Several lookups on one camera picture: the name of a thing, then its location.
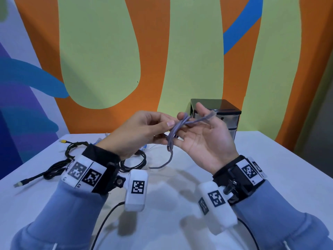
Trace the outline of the black clear drawer unit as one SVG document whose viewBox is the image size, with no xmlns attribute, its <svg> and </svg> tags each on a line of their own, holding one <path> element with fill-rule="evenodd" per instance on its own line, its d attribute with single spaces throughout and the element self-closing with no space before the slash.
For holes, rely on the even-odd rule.
<svg viewBox="0 0 333 250">
<path fill-rule="evenodd" d="M 200 119 L 196 104 L 200 102 L 209 110 L 216 112 L 216 116 L 226 123 L 233 140 L 236 136 L 241 110 L 225 99 L 191 99 L 190 115 L 194 119 Z"/>
</svg>

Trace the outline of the person's right hand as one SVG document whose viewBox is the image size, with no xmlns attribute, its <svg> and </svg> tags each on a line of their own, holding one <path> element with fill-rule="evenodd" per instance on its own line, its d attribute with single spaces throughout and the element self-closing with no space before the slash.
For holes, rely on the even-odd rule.
<svg viewBox="0 0 333 250">
<path fill-rule="evenodd" d="M 227 125 L 216 116 L 206 122 L 183 126 L 173 144 L 185 151 L 202 169 L 214 175 L 239 157 Z"/>
</svg>

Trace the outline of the person's left hand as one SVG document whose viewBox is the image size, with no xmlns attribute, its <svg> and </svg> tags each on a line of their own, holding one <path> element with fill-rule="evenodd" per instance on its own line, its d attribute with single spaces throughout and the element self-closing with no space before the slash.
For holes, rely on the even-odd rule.
<svg viewBox="0 0 333 250">
<path fill-rule="evenodd" d="M 138 111 L 97 143 L 97 147 L 112 152 L 124 160 L 146 144 L 166 145 L 168 141 L 165 132 L 169 130 L 150 130 L 148 126 L 168 120 L 174 120 L 175 124 L 179 122 L 177 118 L 165 113 Z"/>
</svg>

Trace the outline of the person's left forearm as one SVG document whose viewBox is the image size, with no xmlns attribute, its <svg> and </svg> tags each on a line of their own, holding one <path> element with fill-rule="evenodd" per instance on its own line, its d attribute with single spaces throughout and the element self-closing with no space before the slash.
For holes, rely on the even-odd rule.
<svg viewBox="0 0 333 250">
<path fill-rule="evenodd" d="M 15 234 L 10 250 L 88 250 L 107 198 L 60 181 L 37 218 Z"/>
</svg>

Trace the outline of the person's right forearm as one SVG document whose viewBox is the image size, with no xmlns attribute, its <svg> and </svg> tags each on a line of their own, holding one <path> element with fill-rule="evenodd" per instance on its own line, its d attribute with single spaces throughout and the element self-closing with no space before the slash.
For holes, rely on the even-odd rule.
<svg viewBox="0 0 333 250">
<path fill-rule="evenodd" d="M 261 250 L 333 250 L 324 223 L 295 209 L 268 180 L 233 208 Z"/>
</svg>

